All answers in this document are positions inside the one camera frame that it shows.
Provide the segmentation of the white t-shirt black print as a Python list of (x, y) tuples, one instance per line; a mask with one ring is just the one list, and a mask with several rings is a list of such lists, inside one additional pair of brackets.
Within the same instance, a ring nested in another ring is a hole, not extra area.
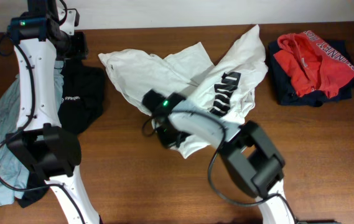
[(115, 89), (146, 115), (150, 111), (142, 99), (149, 90), (155, 90), (164, 96), (180, 93), (203, 110), (243, 124), (255, 107), (255, 88), (268, 72), (259, 33), (258, 25), (252, 27), (216, 65), (201, 43), (165, 58), (136, 49), (98, 57)]

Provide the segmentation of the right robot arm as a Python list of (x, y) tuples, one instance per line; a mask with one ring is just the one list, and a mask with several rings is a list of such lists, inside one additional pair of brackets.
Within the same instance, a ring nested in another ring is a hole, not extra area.
[(286, 162), (257, 123), (225, 121), (178, 93), (165, 97), (149, 90), (142, 104), (151, 114), (152, 132), (165, 148), (180, 147), (189, 136), (200, 137), (215, 148), (207, 177), (212, 177), (215, 160), (221, 158), (233, 183), (254, 202), (239, 202), (215, 189), (220, 198), (239, 207), (258, 207), (264, 223), (298, 222), (284, 194)]

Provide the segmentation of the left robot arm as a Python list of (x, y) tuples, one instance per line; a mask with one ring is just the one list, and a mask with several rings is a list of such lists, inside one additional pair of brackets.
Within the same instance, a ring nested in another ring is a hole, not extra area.
[(79, 140), (62, 128), (55, 100), (56, 61), (88, 54), (85, 35), (75, 31), (80, 15), (56, 1), (28, 1), (27, 7), (7, 28), (19, 64), (20, 109), (6, 146), (53, 190), (67, 222), (101, 223), (80, 175)]

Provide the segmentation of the black t-shirt white logo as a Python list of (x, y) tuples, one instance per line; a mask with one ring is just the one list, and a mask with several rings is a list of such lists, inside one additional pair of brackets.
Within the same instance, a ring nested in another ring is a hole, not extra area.
[(81, 60), (57, 61), (55, 71), (63, 81), (59, 120), (63, 129), (79, 135), (103, 114), (105, 71)]

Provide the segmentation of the navy folded garment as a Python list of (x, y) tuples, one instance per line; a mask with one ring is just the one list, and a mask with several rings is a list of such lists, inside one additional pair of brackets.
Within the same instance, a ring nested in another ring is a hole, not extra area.
[(342, 87), (339, 90), (338, 95), (333, 98), (327, 98), (326, 95), (319, 90), (313, 91), (303, 97), (299, 97), (291, 85), (290, 77), (274, 58), (274, 54), (281, 50), (276, 40), (269, 43), (268, 50), (270, 76), (272, 83), (274, 84), (274, 91), (276, 93), (277, 101), (280, 105), (321, 107), (324, 103), (348, 100), (352, 97), (354, 78)]

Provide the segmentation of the light blue-grey shirt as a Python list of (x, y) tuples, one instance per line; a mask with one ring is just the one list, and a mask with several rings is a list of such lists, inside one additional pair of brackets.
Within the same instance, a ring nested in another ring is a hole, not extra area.
[[(16, 76), (14, 82), (0, 98), (0, 143), (5, 139), (7, 133), (16, 131), (19, 107), (19, 77)], [(5, 182), (16, 188), (35, 188), (40, 185), (6, 146), (0, 149), (0, 176)], [(21, 207), (28, 207), (40, 200), (47, 192), (48, 189), (16, 192), (0, 183), (0, 207), (11, 205), (16, 200)]]

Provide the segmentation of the red folded shirt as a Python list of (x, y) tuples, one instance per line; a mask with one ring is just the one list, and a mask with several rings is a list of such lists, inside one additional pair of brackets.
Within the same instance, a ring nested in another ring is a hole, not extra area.
[(354, 78), (354, 65), (311, 30), (281, 35), (277, 44), (274, 58), (299, 97), (318, 90), (333, 98)]

